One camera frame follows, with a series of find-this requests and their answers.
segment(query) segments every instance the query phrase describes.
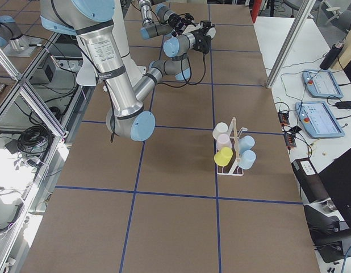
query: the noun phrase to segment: black bottle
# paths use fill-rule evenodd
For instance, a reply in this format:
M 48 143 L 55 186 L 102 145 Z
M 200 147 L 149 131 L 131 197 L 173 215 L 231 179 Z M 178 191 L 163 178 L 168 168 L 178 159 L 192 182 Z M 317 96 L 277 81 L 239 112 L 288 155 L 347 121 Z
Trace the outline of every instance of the black bottle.
M 322 63 L 320 64 L 319 68 L 323 70 L 327 70 L 335 61 L 337 56 L 340 54 L 344 45 L 345 45 L 345 42 L 341 42 L 341 41 L 334 44 L 332 48 L 329 50 L 329 52 L 327 53 L 327 55 L 325 56 Z

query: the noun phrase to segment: plastic cup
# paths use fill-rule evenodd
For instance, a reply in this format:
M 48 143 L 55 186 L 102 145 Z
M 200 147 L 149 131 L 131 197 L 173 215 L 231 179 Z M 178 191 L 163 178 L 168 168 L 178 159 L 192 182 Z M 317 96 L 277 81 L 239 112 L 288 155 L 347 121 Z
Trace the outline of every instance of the plastic cup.
M 217 152 L 214 156 L 214 161 L 218 166 L 224 167 L 230 163 L 232 158 L 232 149 L 229 147 L 223 147 L 220 151 Z
M 217 123 L 216 127 L 214 128 L 214 131 L 212 132 L 212 136 L 214 139 L 217 140 L 218 136 L 220 134 L 226 134 L 228 131 L 228 126 L 224 122 Z
M 232 148 L 230 137 L 227 134 L 220 134 L 217 137 L 217 150 L 220 151 L 223 147 Z
M 242 169 L 250 169 L 256 160 L 256 154 L 252 150 L 247 150 L 241 155 L 239 167 Z
M 243 152 L 250 150 L 255 145 L 255 140 L 252 136 L 246 135 L 239 140 L 239 154 L 242 155 Z

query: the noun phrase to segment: label on robot arm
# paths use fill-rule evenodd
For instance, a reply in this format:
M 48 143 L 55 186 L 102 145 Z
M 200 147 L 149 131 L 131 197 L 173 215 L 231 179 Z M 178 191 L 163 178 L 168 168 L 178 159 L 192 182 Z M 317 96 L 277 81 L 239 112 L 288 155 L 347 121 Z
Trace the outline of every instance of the label on robot arm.
M 94 62 L 97 64 L 103 64 L 111 59 L 116 59 L 115 50 L 110 40 L 89 44 L 89 50 Z
M 309 161 L 301 161 L 300 165 L 302 165 L 302 168 L 305 171 L 306 175 L 316 174 Z

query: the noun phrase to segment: computer monitor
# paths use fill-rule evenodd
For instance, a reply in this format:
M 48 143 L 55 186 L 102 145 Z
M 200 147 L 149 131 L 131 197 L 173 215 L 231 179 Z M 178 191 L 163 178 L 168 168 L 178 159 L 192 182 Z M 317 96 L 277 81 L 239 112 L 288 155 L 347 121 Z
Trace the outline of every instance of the computer monitor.
M 319 173 L 325 190 L 351 228 L 351 149 Z

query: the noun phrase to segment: light blue joint cap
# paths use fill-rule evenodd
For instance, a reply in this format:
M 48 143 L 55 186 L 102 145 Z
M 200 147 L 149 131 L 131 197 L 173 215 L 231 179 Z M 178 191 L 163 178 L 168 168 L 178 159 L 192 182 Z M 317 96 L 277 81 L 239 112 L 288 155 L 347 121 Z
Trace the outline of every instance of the light blue joint cap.
M 96 22 L 112 19 L 115 12 L 114 0 L 71 0 L 74 6 L 87 18 Z
M 140 34 L 141 34 L 141 37 L 143 37 L 144 40 L 150 39 L 149 33 L 148 33 L 148 31 L 147 31 L 147 29 L 145 27 L 142 27 L 140 29 Z
M 186 70 L 183 70 L 183 73 L 179 73 L 175 76 L 175 79 L 177 81 L 184 81 L 187 80 L 188 78 L 190 78 L 191 76 L 191 69 L 187 68 Z
M 176 37 L 170 38 L 163 44 L 163 50 L 166 56 L 172 58 L 178 55 L 179 41 Z
M 134 141 L 145 141 L 153 134 L 154 128 L 154 115 L 149 111 L 141 112 L 131 126 L 130 137 Z
M 0 47 L 4 47 L 6 45 L 7 45 L 7 41 L 3 37 L 0 36 Z
M 155 8 L 155 13 L 158 15 L 158 11 L 160 11 L 160 9 L 162 7 L 166 7 L 164 4 L 158 4 L 157 7 Z
M 155 61 L 152 61 L 150 64 L 149 64 L 149 69 L 151 69 L 153 67 L 153 64 L 155 63 Z
M 50 31 L 67 34 L 67 35 L 74 35 L 74 36 L 77 35 L 73 28 L 63 26 L 56 22 L 50 21 L 48 19 L 45 19 L 43 16 L 41 16 L 40 19 L 41 19 L 42 26 Z
M 14 23 L 15 20 L 9 15 L 0 16 L 0 23 Z

